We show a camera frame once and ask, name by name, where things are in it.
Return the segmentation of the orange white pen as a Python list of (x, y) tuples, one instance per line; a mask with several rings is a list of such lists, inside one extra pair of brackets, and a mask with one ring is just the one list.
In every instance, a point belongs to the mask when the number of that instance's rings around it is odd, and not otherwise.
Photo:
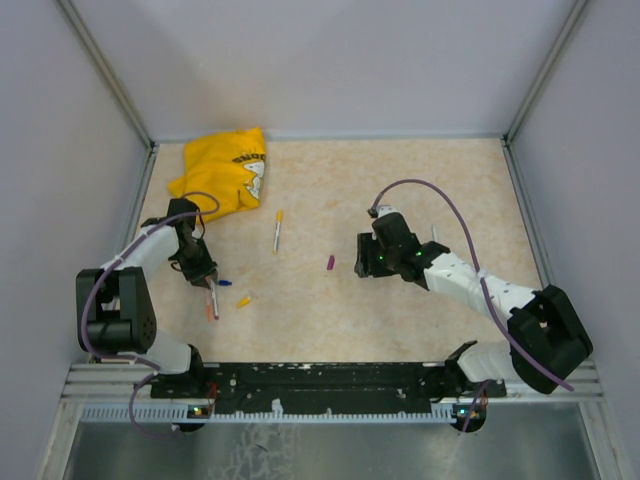
[(205, 291), (204, 298), (205, 298), (205, 305), (206, 305), (207, 321), (211, 323), (214, 320), (214, 311), (213, 311), (211, 293), (209, 291)]

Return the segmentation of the white pen red marks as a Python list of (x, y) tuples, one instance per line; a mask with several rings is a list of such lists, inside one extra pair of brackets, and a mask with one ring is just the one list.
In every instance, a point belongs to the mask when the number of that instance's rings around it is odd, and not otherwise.
[(210, 281), (210, 297), (211, 297), (211, 317), (213, 320), (219, 320), (219, 306), (217, 299), (217, 291), (216, 291), (216, 283), (214, 281)]

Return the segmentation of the white pen yellow tip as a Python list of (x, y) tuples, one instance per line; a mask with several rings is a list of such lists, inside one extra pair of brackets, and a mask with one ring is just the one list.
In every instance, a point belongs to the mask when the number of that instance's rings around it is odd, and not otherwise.
[(280, 235), (281, 235), (281, 224), (282, 224), (281, 220), (276, 220), (275, 232), (274, 232), (274, 241), (273, 241), (273, 249), (272, 249), (272, 252), (273, 252), (274, 255), (278, 254), (278, 252), (279, 252), (279, 242), (280, 242)]

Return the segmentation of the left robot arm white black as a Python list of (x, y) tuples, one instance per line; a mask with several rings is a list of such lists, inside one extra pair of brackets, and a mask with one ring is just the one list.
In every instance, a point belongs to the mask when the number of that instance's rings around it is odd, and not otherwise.
[(189, 397), (206, 389), (208, 373), (194, 364), (196, 349), (159, 329), (148, 281), (169, 264), (193, 287), (214, 286), (217, 263), (204, 240), (204, 217), (219, 208), (214, 196), (200, 191), (174, 198), (167, 214), (147, 220), (113, 259), (77, 274), (81, 349), (96, 359), (142, 364), (156, 374), (173, 375), (174, 387)]

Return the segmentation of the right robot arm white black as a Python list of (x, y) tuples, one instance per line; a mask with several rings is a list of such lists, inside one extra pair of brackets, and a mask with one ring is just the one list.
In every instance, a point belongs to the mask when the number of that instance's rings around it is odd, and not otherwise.
[(475, 268), (437, 241), (422, 243), (395, 210), (357, 235), (354, 271), (361, 278), (397, 275), (494, 322), (502, 340), (472, 342), (453, 356), (446, 380), (458, 395), (470, 395), (484, 381), (520, 380), (541, 394), (568, 389), (569, 376), (593, 352), (564, 290), (519, 286)]

